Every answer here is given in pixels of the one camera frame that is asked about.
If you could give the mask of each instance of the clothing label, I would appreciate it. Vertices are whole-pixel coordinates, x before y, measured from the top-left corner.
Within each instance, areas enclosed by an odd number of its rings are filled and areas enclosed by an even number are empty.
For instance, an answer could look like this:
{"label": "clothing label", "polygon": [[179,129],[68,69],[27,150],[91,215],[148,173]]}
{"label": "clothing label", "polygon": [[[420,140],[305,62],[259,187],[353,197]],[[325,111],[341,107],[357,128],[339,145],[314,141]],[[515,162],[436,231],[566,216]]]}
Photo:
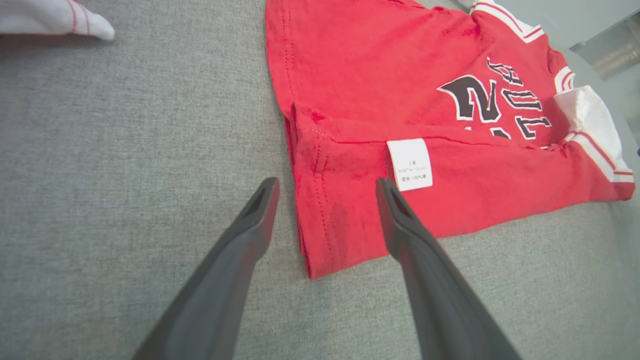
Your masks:
{"label": "clothing label", "polygon": [[387,141],[398,190],[405,192],[433,185],[427,144],[421,138]]}

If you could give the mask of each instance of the gray upholstery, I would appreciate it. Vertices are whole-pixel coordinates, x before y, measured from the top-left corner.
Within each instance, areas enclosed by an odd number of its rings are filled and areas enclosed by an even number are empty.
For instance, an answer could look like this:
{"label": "gray upholstery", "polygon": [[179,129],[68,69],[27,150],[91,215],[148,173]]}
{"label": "gray upholstery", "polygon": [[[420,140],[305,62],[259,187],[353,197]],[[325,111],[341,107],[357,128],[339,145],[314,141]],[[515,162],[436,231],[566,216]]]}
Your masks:
{"label": "gray upholstery", "polygon": [[[390,257],[307,279],[264,1],[86,5],[112,43],[0,38],[0,359],[130,357],[268,176],[236,357],[418,358]],[[582,204],[442,244],[524,358],[637,359],[639,214],[638,196]]]}

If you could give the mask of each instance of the red t-shirt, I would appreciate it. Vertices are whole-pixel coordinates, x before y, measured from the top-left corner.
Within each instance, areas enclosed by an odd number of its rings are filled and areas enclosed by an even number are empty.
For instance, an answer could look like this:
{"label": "red t-shirt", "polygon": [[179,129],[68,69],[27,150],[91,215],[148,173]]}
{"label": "red t-shirt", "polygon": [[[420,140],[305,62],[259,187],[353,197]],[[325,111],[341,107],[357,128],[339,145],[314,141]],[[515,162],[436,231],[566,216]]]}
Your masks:
{"label": "red t-shirt", "polygon": [[388,140],[426,143],[433,185],[403,195],[436,237],[633,194],[615,130],[554,102],[573,88],[562,54],[492,1],[268,0],[266,27],[311,279],[388,254]]}

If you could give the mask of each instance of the folded shirt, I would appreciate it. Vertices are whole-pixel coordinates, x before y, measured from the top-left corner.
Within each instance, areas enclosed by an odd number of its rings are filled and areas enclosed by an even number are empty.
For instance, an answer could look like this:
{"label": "folded shirt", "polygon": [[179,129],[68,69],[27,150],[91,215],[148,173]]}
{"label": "folded shirt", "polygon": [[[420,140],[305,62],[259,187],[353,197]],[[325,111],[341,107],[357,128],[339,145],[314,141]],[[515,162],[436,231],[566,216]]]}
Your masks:
{"label": "folded shirt", "polygon": [[[387,255],[380,177],[414,189],[403,195],[436,237],[633,194],[602,100],[573,89],[539,26],[491,1],[467,15],[268,0],[266,22],[310,279]],[[424,153],[390,154],[387,142],[415,139]]]}

